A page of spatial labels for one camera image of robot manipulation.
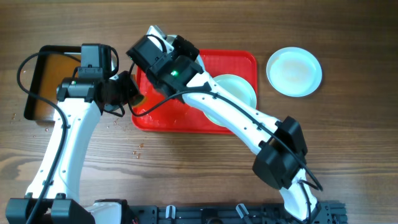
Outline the orange green scrub sponge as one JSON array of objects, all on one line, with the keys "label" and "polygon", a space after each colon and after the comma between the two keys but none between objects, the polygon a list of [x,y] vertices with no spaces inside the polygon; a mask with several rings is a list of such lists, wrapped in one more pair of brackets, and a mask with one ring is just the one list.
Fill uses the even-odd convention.
[{"label": "orange green scrub sponge", "polygon": [[146,98],[144,95],[142,94],[136,94],[134,96],[131,96],[129,99],[130,102],[130,106],[131,107],[137,107],[139,105],[141,105],[143,102],[145,102]]}]

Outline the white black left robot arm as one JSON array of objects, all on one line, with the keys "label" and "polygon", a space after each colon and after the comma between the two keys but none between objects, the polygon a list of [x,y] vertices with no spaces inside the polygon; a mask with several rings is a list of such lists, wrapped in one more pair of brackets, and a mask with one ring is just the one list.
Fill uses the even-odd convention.
[{"label": "white black left robot arm", "polygon": [[56,122],[40,169],[24,198],[11,198],[9,223],[132,223],[126,200],[102,199],[90,207],[79,201],[80,176],[91,135],[101,112],[96,103],[67,98]]}]

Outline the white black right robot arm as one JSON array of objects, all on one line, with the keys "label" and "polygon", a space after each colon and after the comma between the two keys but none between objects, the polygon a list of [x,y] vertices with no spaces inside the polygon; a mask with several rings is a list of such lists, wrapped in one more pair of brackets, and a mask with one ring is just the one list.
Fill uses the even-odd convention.
[{"label": "white black right robot arm", "polygon": [[220,86],[196,63],[200,51],[177,36],[171,44],[147,34],[127,52],[166,100],[177,99],[219,121],[255,154],[253,172],[277,189],[285,210],[297,221],[311,223],[319,210],[311,190],[323,187],[306,165],[308,152],[299,122],[264,114]]}]

